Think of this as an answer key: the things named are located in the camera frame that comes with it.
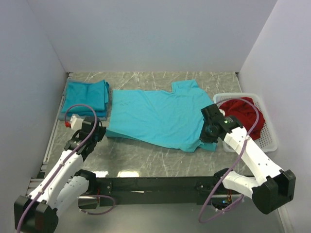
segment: red cloth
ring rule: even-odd
[[[247,100],[254,104],[253,100],[248,97],[243,97],[242,99]],[[256,112],[255,110],[248,104],[243,102],[242,100],[228,100],[223,103],[220,109],[225,111],[225,116],[233,115],[235,116],[246,128],[247,131],[253,126],[256,120]],[[253,140],[260,138],[260,131],[263,128],[265,120],[261,111],[259,111],[259,121],[250,136]]]

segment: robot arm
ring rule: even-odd
[[[252,198],[257,208],[268,214],[290,202],[294,197],[295,175],[284,171],[266,156],[248,136],[246,129],[234,117],[224,117],[216,104],[201,110],[204,125],[200,139],[204,142],[217,142],[218,137],[240,154],[244,140],[248,140],[242,160],[254,174],[253,178],[230,172],[223,180],[227,189],[237,191]]]
[[[27,213],[22,225],[23,232],[54,232],[58,223],[58,218],[74,200],[83,193],[96,193],[96,175],[90,171],[79,169],[87,156],[93,152],[97,142],[102,140],[106,130],[105,127],[100,126],[98,123],[96,130],[89,140],[87,140],[65,163],[63,162],[74,148],[76,148],[91,132],[94,126],[94,119],[94,117],[86,117],[84,120],[76,116],[71,117],[70,124],[67,126],[77,131],[72,139],[66,143],[64,151],[56,165],[29,196],[18,197],[14,204],[16,229],[25,208],[38,193],[42,193],[42,187],[60,167],[57,175]]]

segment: metal frame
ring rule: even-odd
[[[48,162],[49,161],[51,150],[52,150],[52,147],[53,147],[53,144],[54,144],[54,140],[55,140],[55,135],[56,135],[56,132],[57,132],[57,127],[58,127],[58,124],[59,124],[58,115],[59,115],[59,113],[61,111],[63,102],[64,102],[64,96],[62,96],[62,98],[60,100],[60,103],[59,103],[56,119],[55,119],[55,122],[54,122],[54,125],[53,125],[53,128],[52,128],[52,132],[51,132],[50,139],[49,139],[49,142],[48,142],[48,145],[47,145],[47,149],[46,149],[45,154],[44,154],[43,162]]]
[[[217,179],[213,176],[194,177],[117,177],[97,178],[101,195],[116,199],[117,204],[203,204]],[[215,198],[227,198],[228,190],[221,185]],[[108,199],[100,199],[100,206],[111,206]]]
[[[285,233],[294,233],[294,229],[291,223],[291,219],[288,215],[286,206],[281,206],[277,209],[278,214],[280,215],[281,224],[283,225],[283,229]]]

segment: white wall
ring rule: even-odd
[[[0,231],[45,153],[65,71],[26,0],[0,1]]]
[[[240,71],[276,0],[27,0],[66,71]]]
[[[311,1],[278,0],[239,75],[263,99],[279,139],[275,161],[296,174],[286,205],[295,232],[311,232]]]

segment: gray marble surface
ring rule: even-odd
[[[111,90],[171,91],[172,82],[195,79],[211,99],[217,93],[241,92],[238,79],[233,72],[99,72],[71,75],[72,79],[90,83],[105,79],[109,82]],[[104,126],[109,124],[110,111],[111,106],[107,121],[103,121]],[[62,122],[58,125],[47,173],[59,159],[65,143],[73,133],[65,128]],[[224,151],[221,142],[218,143],[215,152],[198,148],[194,153],[187,153],[131,139],[104,137],[88,156],[82,169],[93,171],[98,177],[211,176],[223,168],[230,167],[236,158],[237,154]],[[242,161],[236,166],[235,171],[251,175]]]

